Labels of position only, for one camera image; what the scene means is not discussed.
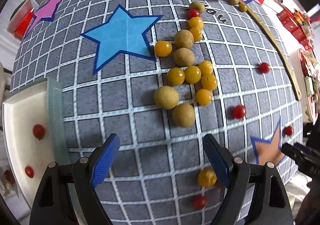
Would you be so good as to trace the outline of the red tomato edge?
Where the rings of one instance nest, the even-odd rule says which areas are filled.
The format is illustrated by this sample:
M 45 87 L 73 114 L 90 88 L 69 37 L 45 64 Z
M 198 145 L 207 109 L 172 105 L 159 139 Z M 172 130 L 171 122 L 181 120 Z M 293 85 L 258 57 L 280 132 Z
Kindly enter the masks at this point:
M 293 130 L 293 127 L 292 126 L 286 126 L 285 129 L 284 129 L 284 133 L 291 137 L 294 133 L 294 130 Z

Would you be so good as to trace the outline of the red tomato pair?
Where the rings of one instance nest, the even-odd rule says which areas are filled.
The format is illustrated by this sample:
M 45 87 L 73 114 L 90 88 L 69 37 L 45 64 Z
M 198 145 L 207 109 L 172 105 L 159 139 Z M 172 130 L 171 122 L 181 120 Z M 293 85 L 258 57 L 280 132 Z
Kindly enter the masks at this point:
M 24 172 L 29 178 L 33 178 L 34 177 L 34 170 L 33 170 L 33 168 L 31 166 L 27 165 L 24 168 Z
M 246 108 L 244 105 L 237 105 L 232 109 L 232 116 L 235 119 L 242 119 L 246 115 Z

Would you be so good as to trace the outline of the brown longan bottom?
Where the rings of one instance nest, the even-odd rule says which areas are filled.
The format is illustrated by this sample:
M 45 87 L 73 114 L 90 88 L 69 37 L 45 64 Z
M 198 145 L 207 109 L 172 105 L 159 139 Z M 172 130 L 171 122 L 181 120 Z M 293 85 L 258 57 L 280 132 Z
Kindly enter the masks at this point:
M 182 103 L 172 111 L 172 119 L 179 127 L 189 127 L 195 123 L 195 109 L 189 103 Z

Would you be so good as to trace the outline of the yellow tomato near front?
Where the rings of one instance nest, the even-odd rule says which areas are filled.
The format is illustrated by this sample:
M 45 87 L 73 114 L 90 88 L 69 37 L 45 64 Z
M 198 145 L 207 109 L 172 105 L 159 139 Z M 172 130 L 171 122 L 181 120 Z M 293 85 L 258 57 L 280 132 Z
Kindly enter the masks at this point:
M 213 187 L 216 181 L 217 181 L 217 176 L 212 168 L 205 168 L 201 170 L 197 176 L 197 182 L 201 187 L 206 187 L 206 188 Z

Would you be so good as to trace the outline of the long curved wooden stick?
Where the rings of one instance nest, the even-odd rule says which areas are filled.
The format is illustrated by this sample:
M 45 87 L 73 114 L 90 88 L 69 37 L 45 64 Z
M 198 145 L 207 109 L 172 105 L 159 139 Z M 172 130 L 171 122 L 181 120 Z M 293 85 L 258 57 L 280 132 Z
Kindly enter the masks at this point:
M 295 72 L 292 69 L 292 67 L 289 65 L 289 61 L 286 58 L 286 56 L 284 55 L 281 47 L 278 45 L 278 42 L 274 38 L 274 35 L 270 32 L 270 30 L 267 28 L 267 26 L 263 23 L 261 18 L 259 16 L 257 16 L 257 14 L 246 3 L 244 3 L 243 1 L 240 0 L 239 4 L 240 5 L 244 5 L 247 8 L 246 12 L 249 14 L 251 19 L 253 19 L 253 21 L 255 21 L 255 23 L 257 23 L 259 28 L 262 30 L 262 32 L 266 35 L 268 40 L 271 42 L 272 46 L 276 49 L 277 53 L 279 54 L 279 57 L 280 57 L 281 61 L 284 64 L 284 68 L 285 68 L 285 70 L 287 72 L 287 75 L 289 76 L 289 79 L 290 79 L 290 82 L 291 82 L 291 85 L 292 85 L 293 92 L 295 94 L 296 100 L 300 101 L 301 98 L 302 98 L 302 93 L 300 91 Z

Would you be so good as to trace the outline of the yellow tomato cluster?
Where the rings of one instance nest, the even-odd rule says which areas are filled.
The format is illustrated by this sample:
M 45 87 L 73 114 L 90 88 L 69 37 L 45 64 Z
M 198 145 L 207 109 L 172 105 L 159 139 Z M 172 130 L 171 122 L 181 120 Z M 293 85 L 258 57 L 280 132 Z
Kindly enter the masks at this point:
M 184 70 L 184 75 L 187 83 L 195 84 L 200 81 L 202 73 L 199 67 L 189 66 Z
M 206 90 L 215 90 L 217 88 L 217 79 L 213 74 L 204 74 L 201 77 L 201 85 Z
M 178 67 L 167 72 L 167 81 L 171 86 L 179 86 L 185 81 L 184 70 Z
M 213 64 L 210 61 L 203 61 L 199 63 L 198 68 L 200 69 L 202 75 L 213 73 Z
M 212 102 L 213 94 L 211 90 L 199 89 L 195 95 L 196 102 L 201 106 L 207 106 Z

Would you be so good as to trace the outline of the white rectangular tray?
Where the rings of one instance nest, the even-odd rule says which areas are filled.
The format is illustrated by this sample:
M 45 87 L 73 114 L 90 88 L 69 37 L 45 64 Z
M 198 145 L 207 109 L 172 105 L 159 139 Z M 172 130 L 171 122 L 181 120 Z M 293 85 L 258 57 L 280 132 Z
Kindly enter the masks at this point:
M 63 128 L 62 85 L 52 78 L 31 82 L 16 90 L 2 104 L 4 143 L 9 164 L 21 195 L 29 206 L 33 201 L 47 165 L 70 162 Z M 46 135 L 38 140 L 33 126 L 41 124 Z M 29 165 L 34 177 L 24 168 Z

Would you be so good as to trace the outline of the yellow tomato cluster lower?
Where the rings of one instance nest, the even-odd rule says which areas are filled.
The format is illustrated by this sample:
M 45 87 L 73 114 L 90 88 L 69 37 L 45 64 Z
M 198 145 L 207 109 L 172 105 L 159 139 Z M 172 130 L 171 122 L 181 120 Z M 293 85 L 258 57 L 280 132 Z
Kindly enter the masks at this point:
M 201 85 L 206 90 L 215 90 L 217 88 L 217 79 L 213 74 L 204 74 L 201 77 Z

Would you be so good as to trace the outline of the yellow tomato cluster centre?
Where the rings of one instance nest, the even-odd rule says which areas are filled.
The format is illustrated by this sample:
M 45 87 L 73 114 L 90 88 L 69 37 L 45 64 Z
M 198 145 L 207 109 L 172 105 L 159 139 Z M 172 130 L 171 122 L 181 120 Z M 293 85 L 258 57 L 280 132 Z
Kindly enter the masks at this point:
M 199 67 L 189 66 L 184 70 L 184 75 L 187 83 L 195 84 L 200 81 L 202 73 Z

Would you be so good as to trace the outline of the yellow tomato cluster right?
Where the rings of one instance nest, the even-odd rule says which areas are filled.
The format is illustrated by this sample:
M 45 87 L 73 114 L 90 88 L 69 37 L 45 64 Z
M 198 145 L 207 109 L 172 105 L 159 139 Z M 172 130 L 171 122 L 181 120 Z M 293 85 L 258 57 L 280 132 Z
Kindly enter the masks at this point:
M 213 64 L 210 61 L 203 61 L 199 63 L 198 68 L 200 69 L 202 75 L 213 73 Z

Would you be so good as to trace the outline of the yellow tomato cluster left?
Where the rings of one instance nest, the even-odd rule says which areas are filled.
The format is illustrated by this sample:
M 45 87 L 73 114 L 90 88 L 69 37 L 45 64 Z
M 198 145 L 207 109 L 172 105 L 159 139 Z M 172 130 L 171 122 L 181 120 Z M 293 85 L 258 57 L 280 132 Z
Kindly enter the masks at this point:
M 184 70 L 178 67 L 167 72 L 167 81 L 171 86 L 179 86 L 185 81 Z

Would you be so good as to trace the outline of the yellow tomato beside star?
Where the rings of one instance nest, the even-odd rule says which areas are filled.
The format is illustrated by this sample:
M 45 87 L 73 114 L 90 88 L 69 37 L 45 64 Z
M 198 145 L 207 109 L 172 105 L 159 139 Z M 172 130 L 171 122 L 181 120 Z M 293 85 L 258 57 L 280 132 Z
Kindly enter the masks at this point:
M 172 52 L 172 44 L 168 41 L 158 41 L 155 44 L 154 51 L 158 57 L 167 57 Z

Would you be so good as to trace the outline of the shiny yellow cherry tomato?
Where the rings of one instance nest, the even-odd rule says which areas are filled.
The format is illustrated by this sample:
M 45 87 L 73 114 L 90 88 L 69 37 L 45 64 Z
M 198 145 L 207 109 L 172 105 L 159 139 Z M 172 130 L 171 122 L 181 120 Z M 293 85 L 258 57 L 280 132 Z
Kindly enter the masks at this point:
M 200 40 L 202 40 L 202 29 L 198 28 L 198 27 L 192 27 L 189 29 L 189 31 L 192 33 L 193 38 L 194 38 L 194 42 L 199 42 Z

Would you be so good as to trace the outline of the yellow cherry tomato upper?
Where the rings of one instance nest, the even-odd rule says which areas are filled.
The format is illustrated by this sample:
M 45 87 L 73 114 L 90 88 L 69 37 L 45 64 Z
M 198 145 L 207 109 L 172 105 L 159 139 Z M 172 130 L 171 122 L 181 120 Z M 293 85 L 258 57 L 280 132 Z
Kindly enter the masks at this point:
M 203 29 L 203 27 L 204 27 L 203 20 L 199 16 L 189 19 L 188 20 L 188 25 L 189 25 L 189 28 Z

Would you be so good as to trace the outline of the red lidded plastic container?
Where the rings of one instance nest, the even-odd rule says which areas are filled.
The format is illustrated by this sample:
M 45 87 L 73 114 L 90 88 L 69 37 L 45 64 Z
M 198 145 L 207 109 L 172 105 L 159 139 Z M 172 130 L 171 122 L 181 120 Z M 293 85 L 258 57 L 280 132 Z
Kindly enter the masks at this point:
M 24 0 L 12 13 L 7 27 L 9 33 L 22 40 L 34 15 L 31 0 Z

